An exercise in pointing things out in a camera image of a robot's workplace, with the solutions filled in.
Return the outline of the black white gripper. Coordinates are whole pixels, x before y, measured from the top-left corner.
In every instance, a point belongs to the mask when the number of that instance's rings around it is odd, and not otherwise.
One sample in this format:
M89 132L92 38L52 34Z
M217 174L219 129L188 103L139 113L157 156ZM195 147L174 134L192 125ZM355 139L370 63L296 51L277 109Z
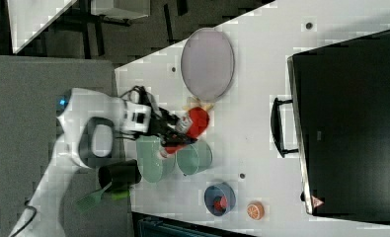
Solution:
M180 118L170 111L158 107L155 98L144 86L134 86L122 94L124 115L122 133L134 137L149 134L152 126L161 130L175 128ZM197 142L196 138L175 130L167 130L161 135L164 147L177 147Z

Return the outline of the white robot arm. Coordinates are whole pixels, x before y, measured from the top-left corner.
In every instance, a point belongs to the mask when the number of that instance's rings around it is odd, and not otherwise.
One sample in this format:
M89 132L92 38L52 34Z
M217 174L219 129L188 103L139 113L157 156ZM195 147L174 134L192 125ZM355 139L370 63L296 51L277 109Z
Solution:
M72 88L56 101L56 121L61 134L49 164L9 237L65 237L59 209L74 174L110 158L116 138L156 136L165 150L196 142L174 129L179 118L160 108L143 86L119 97Z

